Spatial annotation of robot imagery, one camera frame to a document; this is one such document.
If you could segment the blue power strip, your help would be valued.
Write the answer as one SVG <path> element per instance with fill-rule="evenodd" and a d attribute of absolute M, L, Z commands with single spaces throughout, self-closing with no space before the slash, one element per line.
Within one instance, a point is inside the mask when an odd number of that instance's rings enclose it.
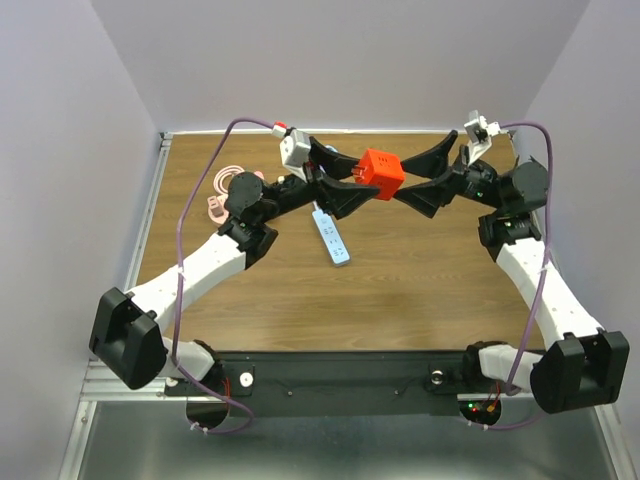
<path fill-rule="evenodd" d="M 320 209 L 315 209 L 312 212 L 312 218 L 332 264 L 336 267 L 348 264 L 351 256 L 336 227 L 334 219 Z"/>

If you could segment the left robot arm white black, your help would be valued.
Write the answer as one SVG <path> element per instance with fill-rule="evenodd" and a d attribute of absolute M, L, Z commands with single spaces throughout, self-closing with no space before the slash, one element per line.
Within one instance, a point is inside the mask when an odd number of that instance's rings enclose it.
<path fill-rule="evenodd" d="M 187 378 L 199 393 L 215 392 L 223 371 L 213 350 L 202 342 L 182 342 L 177 333 L 167 337 L 167 328 L 178 328 L 188 307 L 267 254 L 278 236 L 269 221 L 311 203 L 342 219 L 380 192 L 377 185 L 349 179 L 357 160 L 299 130 L 284 136 L 280 152 L 288 175 L 273 183 L 251 171 L 234 175 L 225 222 L 200 247 L 185 254 L 178 246 L 177 262 L 165 272 L 100 297 L 89 349 L 129 389 L 167 375 Z"/>

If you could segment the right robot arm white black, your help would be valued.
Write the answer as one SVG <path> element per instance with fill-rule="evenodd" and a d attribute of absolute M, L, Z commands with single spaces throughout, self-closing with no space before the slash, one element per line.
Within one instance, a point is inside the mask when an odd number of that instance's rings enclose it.
<path fill-rule="evenodd" d="M 533 219 L 548 204 L 549 171 L 531 158 L 497 172 L 481 158 L 489 138 L 461 146 L 450 160 L 456 139 L 450 132 L 403 160 L 403 171 L 422 181 L 394 197 L 429 218 L 457 196 L 491 207 L 478 220 L 480 243 L 529 308 L 519 346 L 479 341 L 467 347 L 461 381 L 472 390 L 496 380 L 507 390 L 528 392 L 547 414 L 615 403 L 630 345 L 581 305 L 552 264 L 549 243 Z"/>

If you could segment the red cube socket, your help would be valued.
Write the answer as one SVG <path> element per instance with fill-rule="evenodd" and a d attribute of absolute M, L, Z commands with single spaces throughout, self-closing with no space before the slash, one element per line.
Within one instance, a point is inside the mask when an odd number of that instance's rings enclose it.
<path fill-rule="evenodd" d="M 395 154 L 375 149 L 367 149 L 352 168 L 352 175 L 358 184 L 379 189 L 376 199 L 389 201 L 406 180 L 401 160 Z"/>

